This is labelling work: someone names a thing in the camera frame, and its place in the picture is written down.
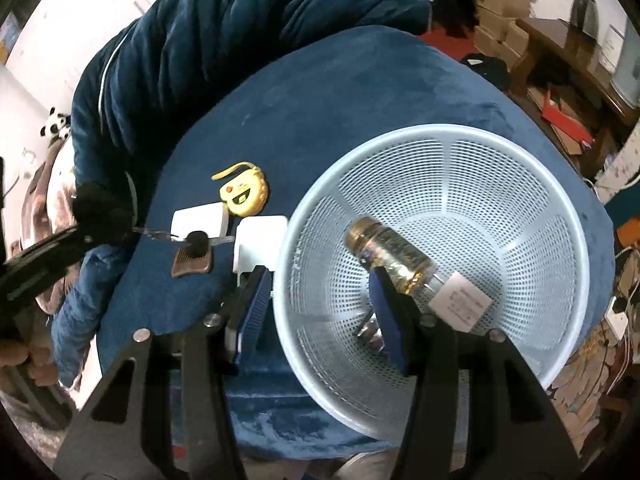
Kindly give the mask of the person left hand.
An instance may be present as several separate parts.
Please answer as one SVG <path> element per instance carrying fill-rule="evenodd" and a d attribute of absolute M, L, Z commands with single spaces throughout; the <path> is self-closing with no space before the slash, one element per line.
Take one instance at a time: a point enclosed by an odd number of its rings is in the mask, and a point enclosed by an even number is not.
<path fill-rule="evenodd" d="M 52 386 L 58 381 L 58 368 L 49 348 L 26 346 L 22 342 L 1 341 L 1 367 L 25 364 L 27 375 L 38 387 Z"/>

